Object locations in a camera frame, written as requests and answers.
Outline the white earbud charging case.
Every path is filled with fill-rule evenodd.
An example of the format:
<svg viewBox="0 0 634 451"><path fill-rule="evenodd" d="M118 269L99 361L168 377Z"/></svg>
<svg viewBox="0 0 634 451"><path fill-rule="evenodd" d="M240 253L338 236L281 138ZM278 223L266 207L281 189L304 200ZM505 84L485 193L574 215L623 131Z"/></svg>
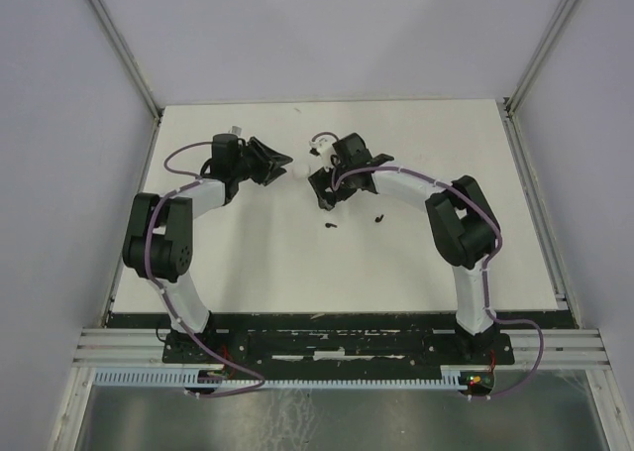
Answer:
<svg viewBox="0 0 634 451"><path fill-rule="evenodd" d="M307 163L295 162L292 164L291 173L295 179L307 179L312 173L311 165Z"/></svg>

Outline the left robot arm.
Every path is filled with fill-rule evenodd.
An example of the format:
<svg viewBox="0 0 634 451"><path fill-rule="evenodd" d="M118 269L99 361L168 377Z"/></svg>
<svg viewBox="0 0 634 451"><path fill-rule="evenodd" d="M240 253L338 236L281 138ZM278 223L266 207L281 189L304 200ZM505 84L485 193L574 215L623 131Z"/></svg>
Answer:
<svg viewBox="0 0 634 451"><path fill-rule="evenodd" d="M164 195L141 192L134 197L122 250L124 265L152 284L170 317L171 329L188 334L185 351L207 362L219 350L218 336L208 331L211 312L202 302L189 272L194 253L194 220L228 205L240 183L267 186L284 173L293 158L255 137L222 133L208 146L210 157L197 172L183 171L191 182Z"/></svg>

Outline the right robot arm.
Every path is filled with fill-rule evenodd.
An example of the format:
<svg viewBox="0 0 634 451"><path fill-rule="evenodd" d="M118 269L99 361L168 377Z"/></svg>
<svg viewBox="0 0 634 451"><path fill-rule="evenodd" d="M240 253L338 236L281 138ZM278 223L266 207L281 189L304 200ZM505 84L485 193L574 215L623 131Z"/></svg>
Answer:
<svg viewBox="0 0 634 451"><path fill-rule="evenodd" d="M396 198L427 215L436 250L452 267L457 298L455 351L463 361L486 356L498 333L490 307L487 267L501 249L501 229L477 181L464 175L450 183L370 153L353 133L319 133L310 154L322 166L308 181L318 206L331 211L358 191Z"/></svg>

